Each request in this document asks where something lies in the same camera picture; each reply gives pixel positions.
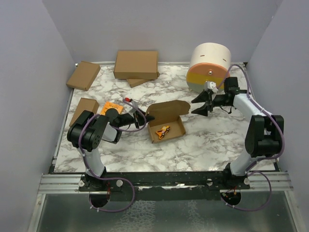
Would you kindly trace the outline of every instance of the cardboard box lid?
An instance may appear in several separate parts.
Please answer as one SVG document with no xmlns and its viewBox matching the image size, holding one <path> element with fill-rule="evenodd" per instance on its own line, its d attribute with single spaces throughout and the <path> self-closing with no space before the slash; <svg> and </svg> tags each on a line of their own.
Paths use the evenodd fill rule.
<svg viewBox="0 0 309 232">
<path fill-rule="evenodd" d="M 96 114 L 97 111 L 98 111 L 98 107 L 99 107 L 99 104 L 98 104 L 97 100 L 88 99 L 88 98 L 81 98 L 77 107 L 76 107 L 76 110 L 73 114 L 73 117 L 72 117 L 72 120 L 71 120 L 69 126 L 73 125 L 73 123 L 76 121 L 76 119 L 81 115 L 81 113 L 84 110 L 88 110 L 88 111 L 91 111 L 94 114 Z"/>
<path fill-rule="evenodd" d="M 157 51 L 118 51 L 114 76 L 117 79 L 157 79 Z"/>
<path fill-rule="evenodd" d="M 157 126 L 162 123 L 172 122 L 178 119 L 180 115 L 189 113 L 190 104 L 186 101 L 173 100 L 152 104 L 148 107 L 147 113 L 155 117 L 150 121 L 150 127 Z"/>
<path fill-rule="evenodd" d="M 87 91 L 99 72 L 100 66 L 98 64 L 82 61 L 67 81 L 67 86 Z"/>
</svg>

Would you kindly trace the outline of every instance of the flat cardboard box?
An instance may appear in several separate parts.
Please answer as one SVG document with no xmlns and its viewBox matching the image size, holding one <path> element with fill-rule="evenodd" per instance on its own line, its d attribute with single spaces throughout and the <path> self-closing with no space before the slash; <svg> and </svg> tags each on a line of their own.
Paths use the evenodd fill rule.
<svg viewBox="0 0 309 232">
<path fill-rule="evenodd" d="M 105 103 L 105 105 L 103 106 L 103 109 L 102 109 L 100 115 L 105 115 L 106 111 L 107 111 L 108 109 L 112 109 L 112 108 L 113 108 L 113 109 L 116 109 L 116 110 L 118 111 L 119 114 L 121 114 L 121 113 L 122 113 L 122 110 L 124 109 L 124 107 L 123 107 L 122 105 L 118 105 L 118 104 L 115 104 L 115 103 L 112 103 L 112 102 L 107 101 L 107 102 Z"/>
<path fill-rule="evenodd" d="M 114 76 L 116 79 L 157 79 L 158 52 L 118 51 Z"/>
<path fill-rule="evenodd" d="M 69 126 L 73 125 L 73 123 L 76 121 L 76 119 L 81 115 L 81 113 L 84 110 L 88 110 L 96 114 L 98 111 L 98 107 L 99 107 L 99 104 L 96 100 L 88 99 L 88 98 L 81 98 L 76 107 L 75 113 L 73 114 L 73 117 L 72 117 L 72 120 Z"/>
<path fill-rule="evenodd" d="M 148 132 L 152 143 L 159 143 L 168 139 L 181 137 L 185 134 L 185 128 L 180 115 L 189 113 L 190 104 L 186 101 L 174 100 L 155 103 L 148 107 L 147 113 L 155 119 L 148 123 Z M 170 126 L 170 131 L 163 139 L 155 133 L 164 126 Z"/>
<path fill-rule="evenodd" d="M 98 64 L 82 61 L 67 82 L 67 86 L 88 91 L 100 72 Z"/>
<path fill-rule="evenodd" d="M 141 84 L 144 84 L 150 80 L 142 80 L 142 79 L 127 79 L 126 80 L 131 88 L 134 88 L 136 86 L 140 86 Z"/>
</svg>

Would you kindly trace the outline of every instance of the box flap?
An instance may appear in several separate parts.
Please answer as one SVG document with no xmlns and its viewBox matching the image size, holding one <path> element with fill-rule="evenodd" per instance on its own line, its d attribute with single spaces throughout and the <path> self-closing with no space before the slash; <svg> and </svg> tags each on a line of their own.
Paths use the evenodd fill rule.
<svg viewBox="0 0 309 232">
<path fill-rule="evenodd" d="M 186 101 L 174 100 L 152 104 L 148 107 L 147 113 L 155 117 L 149 122 L 149 126 L 160 125 L 178 119 L 180 115 L 189 113 L 190 104 Z"/>
</svg>

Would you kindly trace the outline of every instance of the open cardboard box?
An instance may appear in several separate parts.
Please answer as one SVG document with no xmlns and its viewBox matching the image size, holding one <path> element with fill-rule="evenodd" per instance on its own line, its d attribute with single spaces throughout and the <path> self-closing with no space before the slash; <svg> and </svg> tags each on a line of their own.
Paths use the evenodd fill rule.
<svg viewBox="0 0 309 232">
<path fill-rule="evenodd" d="M 190 104 L 186 101 L 180 100 L 166 101 L 150 105 L 147 109 L 147 113 L 155 117 L 155 120 L 148 123 L 148 132 L 152 142 L 159 143 L 168 139 L 183 136 L 186 131 L 180 115 L 188 114 L 189 110 Z M 155 132 L 164 126 L 170 126 L 170 131 L 163 139 L 159 139 L 159 136 Z"/>
</svg>

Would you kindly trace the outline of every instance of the small figurine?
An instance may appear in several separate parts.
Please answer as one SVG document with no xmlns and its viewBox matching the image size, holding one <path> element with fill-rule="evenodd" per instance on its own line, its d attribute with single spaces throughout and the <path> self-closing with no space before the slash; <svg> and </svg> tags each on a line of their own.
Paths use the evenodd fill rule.
<svg viewBox="0 0 309 232">
<path fill-rule="evenodd" d="M 157 130 L 156 134 L 159 136 L 159 139 L 163 139 L 164 136 L 169 132 L 170 126 L 164 126 L 161 130 Z"/>
</svg>

